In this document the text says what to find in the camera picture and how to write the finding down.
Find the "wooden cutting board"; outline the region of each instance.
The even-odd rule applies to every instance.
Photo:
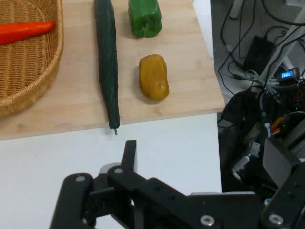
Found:
[[[0,120],[0,139],[108,126],[98,85],[93,0],[63,0],[64,51],[52,87],[32,107]],[[117,28],[121,124],[219,112],[224,100],[191,0],[159,0],[163,29],[155,38],[133,36],[128,0],[112,0]],[[169,96],[146,99],[139,61],[160,54],[167,63]]]

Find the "blue led display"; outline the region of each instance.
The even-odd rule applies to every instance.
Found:
[[[282,73],[282,79],[293,76],[293,75],[294,75],[293,71],[290,71],[290,72],[287,72],[287,73]]]

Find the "wicker basket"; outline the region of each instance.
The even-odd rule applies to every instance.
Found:
[[[36,102],[58,72],[63,26],[61,0],[0,0],[0,23],[55,21],[41,36],[0,45],[0,118]]]

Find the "black mount bracket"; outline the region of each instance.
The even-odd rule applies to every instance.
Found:
[[[294,168],[266,206],[256,194],[185,196],[156,178],[135,173],[135,156],[136,141],[127,141],[121,165],[101,171],[95,179],[86,173],[66,177],[51,229],[92,229],[105,215],[126,229],[305,228],[304,163]]]

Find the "floor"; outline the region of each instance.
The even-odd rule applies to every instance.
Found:
[[[221,42],[220,39],[220,31],[223,24],[223,21],[225,19],[225,16],[232,4],[233,0],[211,0],[211,8],[212,8],[212,26],[213,26],[213,47],[214,47],[214,68],[215,72],[219,81],[219,84],[221,86],[224,98],[226,103],[230,100],[232,97],[232,94],[228,92],[225,87],[223,86],[223,83],[221,81],[220,75],[218,74],[218,69],[223,63],[223,61],[226,59],[228,55],[228,51]],[[253,0],[245,0],[244,5],[244,11],[243,11],[243,23],[242,23],[242,35],[245,33],[245,31],[249,28],[251,22],[252,22],[252,16],[253,16]],[[267,1],[268,7],[270,11],[277,15],[278,17],[288,20],[288,21],[294,21],[295,17],[298,15],[301,8],[299,7],[292,7],[285,5],[285,0],[268,0]],[[224,29],[224,39],[227,44],[230,44],[231,46],[235,46],[238,43],[238,35],[239,35],[239,18],[237,20],[232,20],[228,18],[225,29]],[[238,49],[234,52],[235,58],[243,63],[244,58],[247,55],[247,52],[249,50],[251,41],[254,36],[260,36],[263,37],[267,29],[274,25],[281,25],[281,23],[274,21],[272,18],[270,18],[268,15],[266,15],[263,6],[261,4],[261,1],[257,1],[256,6],[256,14],[255,14],[255,24],[253,28],[250,30],[248,35],[245,37],[241,44],[241,59],[239,58]],[[270,41],[274,41],[275,37],[281,34],[281,29],[274,30],[270,33]],[[290,52],[289,56],[290,61],[294,65],[294,67],[299,67],[300,71],[302,71],[305,68],[305,53],[303,49],[301,49],[300,45],[297,44],[293,48],[293,50]],[[245,81],[239,81],[229,74],[227,71],[227,64],[222,69],[222,75],[224,77],[225,84],[230,90],[232,90],[234,93],[239,91],[244,91],[247,89],[250,85],[250,82]],[[238,71],[232,65],[232,71]]]

